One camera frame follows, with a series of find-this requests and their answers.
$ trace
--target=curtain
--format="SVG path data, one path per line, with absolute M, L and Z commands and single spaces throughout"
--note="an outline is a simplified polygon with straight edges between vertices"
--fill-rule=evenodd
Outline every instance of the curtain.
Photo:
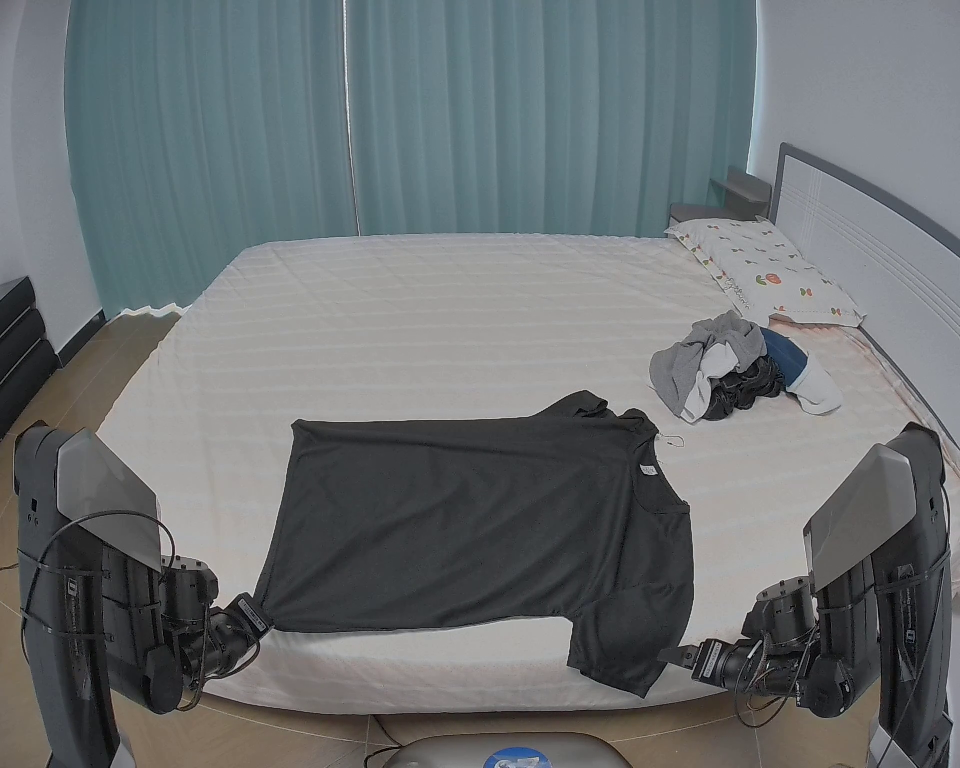
M 347 0 L 364 234 L 662 235 L 744 167 L 755 0 Z
M 355 235 L 341 0 L 73 0 L 64 99 L 104 310 L 186 305 L 236 254 Z

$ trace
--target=white headboard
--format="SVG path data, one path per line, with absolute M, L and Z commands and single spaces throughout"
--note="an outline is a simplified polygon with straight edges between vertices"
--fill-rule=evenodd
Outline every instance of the white headboard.
M 960 238 L 789 144 L 771 220 L 866 313 L 862 330 L 960 440 Z

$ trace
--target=black garment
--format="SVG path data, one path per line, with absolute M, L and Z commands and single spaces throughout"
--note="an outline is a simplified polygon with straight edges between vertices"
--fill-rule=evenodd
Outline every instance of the black garment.
M 693 604 L 657 427 L 589 392 L 524 419 L 293 425 L 256 597 L 287 632 L 573 622 L 567 663 L 640 696 Z
M 758 397 L 776 397 L 783 389 L 783 374 L 773 358 L 758 357 L 743 373 L 732 371 L 713 384 L 704 419 L 720 421 L 734 408 L 749 411 Z

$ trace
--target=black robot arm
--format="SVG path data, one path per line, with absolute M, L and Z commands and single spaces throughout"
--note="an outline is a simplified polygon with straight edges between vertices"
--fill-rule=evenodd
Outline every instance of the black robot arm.
M 843 714 L 880 677 L 868 765 L 946 765 L 945 479 L 936 433 L 908 424 L 875 445 L 806 524 L 809 575 L 761 592 L 744 639 L 711 638 L 660 659 L 733 691 L 734 702 L 738 694 L 794 698 L 819 717 Z
M 202 562 L 160 556 L 153 492 L 89 430 L 37 424 L 16 442 L 21 640 L 49 768 L 133 766 L 110 689 L 157 714 L 195 706 L 272 622 L 244 593 L 213 608 Z

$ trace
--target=brown tiled floor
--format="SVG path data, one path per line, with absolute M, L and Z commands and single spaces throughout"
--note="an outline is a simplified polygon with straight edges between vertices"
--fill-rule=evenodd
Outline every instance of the brown tiled floor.
M 12 435 L 37 419 L 69 430 L 97 428 L 176 320 L 176 315 L 125 317 L 108 325 L 50 379 L 0 442 L 0 565 L 15 561 Z M 0 573 L 0 768 L 40 766 L 48 757 L 29 669 L 20 654 L 17 583 L 16 571 Z M 636 768 L 757 768 L 761 761 L 764 768 L 827 768 L 836 762 L 859 766 L 867 724 L 876 710 L 876 688 L 838 720 L 818 720 L 791 705 L 758 732 L 733 719 L 726 694 L 638 711 L 397 715 L 381 720 L 403 742 L 440 733 L 592 733 L 611 742 Z M 157 717 L 119 695 L 113 701 L 139 768 L 360 768 L 365 754 L 390 743 L 365 716 L 310 715 L 206 696 L 193 712 Z M 375 758 L 372 765 L 382 766 L 387 757 Z

